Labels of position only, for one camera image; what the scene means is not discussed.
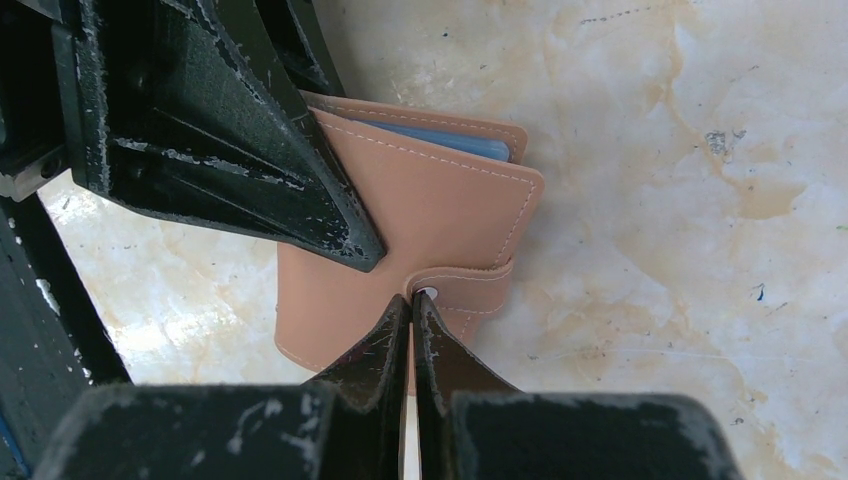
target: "white marble table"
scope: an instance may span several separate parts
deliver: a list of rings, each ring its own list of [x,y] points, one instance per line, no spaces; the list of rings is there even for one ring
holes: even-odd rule
[[[530,132],[547,191],[490,366],[690,395],[750,480],[848,476],[848,3],[315,4],[352,96]],[[273,345],[274,245],[41,196],[137,381],[309,377]]]

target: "metal snap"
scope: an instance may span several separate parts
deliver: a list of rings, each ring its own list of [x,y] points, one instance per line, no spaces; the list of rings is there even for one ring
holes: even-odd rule
[[[430,297],[430,299],[431,299],[431,300],[435,300],[435,299],[436,299],[436,297],[438,297],[438,296],[439,296],[439,291],[438,291],[438,290],[436,290],[436,289],[435,289],[435,288],[433,288],[433,287],[424,287],[424,288],[419,289],[419,290],[418,290],[417,292],[415,292],[415,293],[421,293],[421,292],[426,293],[426,294]]]

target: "wallet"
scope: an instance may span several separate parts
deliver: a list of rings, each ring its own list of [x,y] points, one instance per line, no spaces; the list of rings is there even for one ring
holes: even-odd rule
[[[513,254],[544,190],[542,175],[521,165],[527,133],[503,122],[303,95],[387,254],[364,273],[280,244],[277,347],[301,366],[323,370],[374,327],[395,294],[409,301],[421,290],[450,332],[470,344],[480,322],[506,301]],[[497,140],[508,158],[412,138],[389,125]]]

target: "wallet strap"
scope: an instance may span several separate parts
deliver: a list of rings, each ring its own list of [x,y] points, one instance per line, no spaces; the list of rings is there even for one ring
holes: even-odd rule
[[[430,293],[439,310],[488,315],[506,302],[513,261],[491,270],[436,267],[407,277],[404,291],[412,298],[421,290]]]

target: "card slot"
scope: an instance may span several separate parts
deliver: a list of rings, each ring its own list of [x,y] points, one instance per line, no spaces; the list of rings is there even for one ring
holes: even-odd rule
[[[464,135],[461,133],[443,132],[439,130],[431,130],[428,128],[407,127],[402,125],[393,125],[385,122],[375,122],[372,120],[357,120],[366,125],[380,128],[398,135],[414,138],[424,142],[440,145],[442,147],[458,150],[460,152],[478,155],[499,162],[509,161],[509,146],[506,142],[500,140],[492,140],[489,138],[475,137],[472,135]]]

